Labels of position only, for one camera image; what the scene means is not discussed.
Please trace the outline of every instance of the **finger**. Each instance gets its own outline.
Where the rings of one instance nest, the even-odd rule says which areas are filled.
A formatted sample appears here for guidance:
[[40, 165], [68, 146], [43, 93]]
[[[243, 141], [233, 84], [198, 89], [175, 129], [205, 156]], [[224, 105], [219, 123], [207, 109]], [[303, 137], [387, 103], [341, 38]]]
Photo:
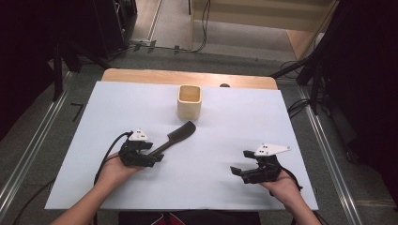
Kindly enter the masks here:
[[111, 154], [110, 156], [107, 157], [107, 159], [108, 158], [113, 158], [113, 157], [116, 157], [116, 156], [119, 156], [119, 152], [115, 152], [115, 153]]

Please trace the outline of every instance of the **human hand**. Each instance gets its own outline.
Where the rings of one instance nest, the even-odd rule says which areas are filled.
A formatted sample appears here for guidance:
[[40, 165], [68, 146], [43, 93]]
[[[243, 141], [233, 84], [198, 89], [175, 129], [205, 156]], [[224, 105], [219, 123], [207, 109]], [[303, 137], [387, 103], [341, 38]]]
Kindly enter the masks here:
[[96, 186], [108, 187], [112, 191], [125, 183], [131, 175], [141, 171], [143, 168], [138, 166], [126, 167], [118, 156], [118, 152], [113, 153], [107, 157]]
[[268, 189], [276, 199], [278, 199], [286, 209], [304, 202], [294, 179], [284, 170], [273, 182], [263, 182], [260, 185]]

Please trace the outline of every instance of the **wooden cup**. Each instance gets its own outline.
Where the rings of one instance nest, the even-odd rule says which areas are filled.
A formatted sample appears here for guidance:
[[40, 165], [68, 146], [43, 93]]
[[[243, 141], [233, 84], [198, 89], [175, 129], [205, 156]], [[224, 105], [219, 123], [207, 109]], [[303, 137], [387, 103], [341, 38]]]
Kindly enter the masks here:
[[200, 86], [181, 85], [178, 88], [177, 114], [180, 119], [196, 120], [202, 106]]

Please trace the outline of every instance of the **table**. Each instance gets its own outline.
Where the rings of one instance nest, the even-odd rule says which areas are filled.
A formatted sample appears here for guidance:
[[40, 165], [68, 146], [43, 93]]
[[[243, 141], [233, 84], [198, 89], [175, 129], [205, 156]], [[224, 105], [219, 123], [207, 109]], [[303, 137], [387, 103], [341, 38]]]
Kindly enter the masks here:
[[[286, 29], [297, 59], [305, 56], [319, 33], [325, 32], [337, 0], [211, 0], [208, 20]], [[193, 22], [202, 20], [207, 0], [191, 0]]]
[[[278, 159], [295, 173], [304, 186], [303, 198], [317, 209], [282, 95], [275, 90], [273, 79], [134, 69], [108, 69], [96, 84], [46, 209], [69, 208], [91, 189], [90, 178], [94, 179], [108, 146], [120, 133], [141, 128], [154, 143], [152, 149], [167, 142], [166, 134], [185, 123], [176, 116], [177, 88], [182, 83], [203, 88], [201, 117], [193, 121], [195, 133], [167, 149], [162, 162], [131, 177], [102, 209], [283, 210], [263, 187], [243, 184], [229, 169], [255, 168], [255, 160], [245, 158], [242, 152], [255, 151], [261, 142], [292, 147]], [[236, 88], [220, 88], [220, 83]]]

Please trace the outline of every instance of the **black cable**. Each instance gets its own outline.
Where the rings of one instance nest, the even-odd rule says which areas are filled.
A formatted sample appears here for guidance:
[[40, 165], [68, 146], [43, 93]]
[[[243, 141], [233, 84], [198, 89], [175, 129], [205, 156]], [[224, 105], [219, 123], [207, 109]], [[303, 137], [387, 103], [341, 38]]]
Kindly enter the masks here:
[[49, 183], [47, 183], [46, 185], [44, 185], [40, 190], [38, 190], [33, 196], [32, 198], [30, 198], [27, 203], [23, 206], [23, 208], [21, 209], [20, 213], [18, 214], [18, 216], [15, 218], [14, 222], [12, 223], [13, 225], [18, 225], [20, 223], [20, 219], [21, 216], [23, 215], [24, 210], [27, 208], [27, 206], [47, 187], [49, 187], [50, 185], [53, 184], [53, 182], [55, 181], [55, 178], [53, 180], [51, 180]]
[[[211, 4], [210, 0], [208, 0], [206, 5], [205, 5], [205, 9], [203, 10], [203, 14], [202, 14], [202, 29], [203, 29], [203, 34], [204, 34], [202, 45], [199, 47], [199, 49], [197, 49], [195, 51], [192, 51], [193, 53], [199, 53], [206, 46], [206, 42], [207, 42], [207, 22], [208, 22], [208, 15], [210, 13], [210, 4]], [[204, 24], [206, 8], [207, 8], [207, 18], [206, 18], [206, 24]]]
[[[283, 66], [284, 66], [285, 64], [287, 64], [287, 63], [298, 63], [298, 65], [302, 67], [302, 65], [299, 63], [299, 61], [286, 61], [286, 62], [282, 63], [282, 64], [279, 66], [279, 69], [282, 69]], [[289, 76], [287, 76], [286, 74], [284, 74], [284, 77], [286, 77], [286, 78], [288, 78], [288, 79], [296, 79], [295, 77], [289, 77]]]
[[326, 225], [329, 225], [328, 222], [325, 221], [325, 219], [323, 217], [321, 217], [321, 215], [318, 212], [315, 212], [315, 211], [313, 211], [313, 212], [314, 212], [315, 216], [318, 218], [319, 222], [321, 222], [321, 224], [323, 224], [322, 223], [322, 221], [323, 221], [323, 222], [325, 222]]
[[309, 99], [300, 99], [293, 103], [288, 109], [287, 113], [289, 114], [289, 118], [292, 119], [298, 113], [300, 113], [306, 106], [310, 105], [311, 101]]
[[100, 172], [102, 171], [102, 167], [105, 164], [105, 162], [107, 161], [106, 158], [109, 156], [109, 153], [112, 151], [112, 149], [114, 148], [115, 144], [123, 137], [123, 136], [130, 136], [132, 134], [131, 132], [124, 132], [122, 134], [120, 134], [119, 137], [117, 137], [114, 142], [111, 144], [111, 147], [109, 147], [108, 152], [106, 152], [105, 157], [103, 157], [103, 160], [101, 162], [101, 164], [99, 165], [99, 170], [97, 171], [96, 177], [94, 179], [94, 185], [97, 183], [99, 176], [100, 176]]
[[[207, 22], [208, 22], [208, 15], [210, 13], [210, 4], [211, 4], [211, 2], [210, 2], [210, 0], [208, 0], [206, 5], [205, 5], [205, 8], [203, 10], [203, 14], [202, 14], [202, 29], [203, 29], [203, 33], [204, 33], [204, 38], [203, 38], [203, 41], [202, 41], [202, 45], [197, 50], [180, 49], [180, 50], [178, 50], [179, 52], [181, 52], [181, 53], [183, 53], [183, 52], [184, 53], [199, 53], [200, 51], [202, 51], [205, 48], [206, 43], [207, 43]], [[117, 54], [117, 53], [124, 53], [124, 52], [130, 51], [130, 50], [133, 50], [133, 49], [135, 49], [136, 46], [137, 45], [130, 45], [126, 50], [115, 52], [115, 53], [112, 53], [110, 55]], [[157, 47], [157, 46], [144, 46], [144, 45], [141, 45], [140, 48], [164, 49], [164, 50], [176, 51], [175, 48], [169, 48], [169, 47]]]
[[318, 98], [316, 103], [320, 104], [322, 112], [326, 115], [330, 115], [329, 111], [329, 94], [326, 90], [326, 83], [323, 78], [321, 78], [318, 88]]
[[[119, 137], [117, 137], [114, 142], [111, 144], [111, 146], [108, 149], [108, 152], [106, 152], [105, 157], [103, 158], [101, 164], [99, 165], [99, 170], [97, 171], [96, 177], [94, 178], [94, 185], [97, 183], [99, 177], [100, 177], [100, 172], [102, 171], [103, 165], [105, 164], [105, 162], [107, 162], [109, 159], [111, 158], [115, 158], [115, 157], [111, 157], [111, 158], [107, 158], [109, 156], [109, 153], [112, 151], [112, 149], [114, 148], [115, 144], [123, 137], [123, 136], [130, 136], [132, 134], [131, 132], [124, 132], [122, 134], [120, 134]], [[96, 215], [94, 215], [93, 217], [93, 223], [94, 225], [98, 224], [98, 214], [96, 213]]]

